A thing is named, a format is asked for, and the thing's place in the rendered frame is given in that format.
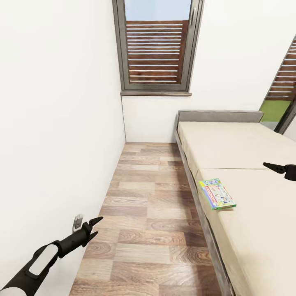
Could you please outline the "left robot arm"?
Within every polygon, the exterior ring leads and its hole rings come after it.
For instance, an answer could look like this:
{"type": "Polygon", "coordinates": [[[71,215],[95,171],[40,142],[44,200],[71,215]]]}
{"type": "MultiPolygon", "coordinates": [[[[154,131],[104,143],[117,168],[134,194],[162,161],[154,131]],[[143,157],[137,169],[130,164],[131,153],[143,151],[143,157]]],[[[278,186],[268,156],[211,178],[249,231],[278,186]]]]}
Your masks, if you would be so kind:
{"type": "Polygon", "coordinates": [[[85,247],[98,231],[91,233],[93,227],[103,217],[91,219],[89,224],[83,223],[83,214],[78,214],[73,223],[72,233],[62,241],[56,240],[40,248],[30,260],[0,291],[0,296],[34,296],[43,280],[49,273],[49,268],[58,257],[65,255],[82,245],[85,247]]]}

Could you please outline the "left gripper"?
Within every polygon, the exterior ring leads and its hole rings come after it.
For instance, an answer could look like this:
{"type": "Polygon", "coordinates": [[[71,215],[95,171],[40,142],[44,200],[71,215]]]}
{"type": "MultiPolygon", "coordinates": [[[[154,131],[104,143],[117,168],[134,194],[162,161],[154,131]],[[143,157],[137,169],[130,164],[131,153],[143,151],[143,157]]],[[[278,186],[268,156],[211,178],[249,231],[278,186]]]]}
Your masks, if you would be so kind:
{"type": "Polygon", "coordinates": [[[75,250],[80,245],[82,245],[82,247],[85,247],[87,243],[98,234],[98,231],[94,233],[91,233],[91,232],[93,227],[102,219],[103,219],[102,216],[91,219],[89,221],[89,224],[87,222],[83,223],[82,228],[80,230],[68,236],[72,241],[73,250],[75,250]]]}

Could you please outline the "board game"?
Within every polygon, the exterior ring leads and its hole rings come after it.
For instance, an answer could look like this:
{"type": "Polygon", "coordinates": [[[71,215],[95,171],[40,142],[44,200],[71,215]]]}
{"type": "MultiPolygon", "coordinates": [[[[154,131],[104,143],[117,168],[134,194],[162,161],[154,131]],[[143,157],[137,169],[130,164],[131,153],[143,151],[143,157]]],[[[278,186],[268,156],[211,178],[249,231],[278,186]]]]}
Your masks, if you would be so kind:
{"type": "Polygon", "coordinates": [[[212,210],[236,208],[236,202],[226,190],[222,182],[217,179],[199,181],[212,210]]]}

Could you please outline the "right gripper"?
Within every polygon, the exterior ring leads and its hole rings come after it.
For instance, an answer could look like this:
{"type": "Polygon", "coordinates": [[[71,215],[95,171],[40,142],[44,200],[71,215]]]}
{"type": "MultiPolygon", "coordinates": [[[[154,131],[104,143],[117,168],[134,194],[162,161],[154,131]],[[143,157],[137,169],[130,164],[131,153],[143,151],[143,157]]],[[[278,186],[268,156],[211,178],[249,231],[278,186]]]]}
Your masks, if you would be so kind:
{"type": "Polygon", "coordinates": [[[286,164],[285,166],[271,164],[264,162],[263,165],[279,174],[285,174],[284,178],[291,181],[296,181],[296,165],[295,164],[286,164]]]}

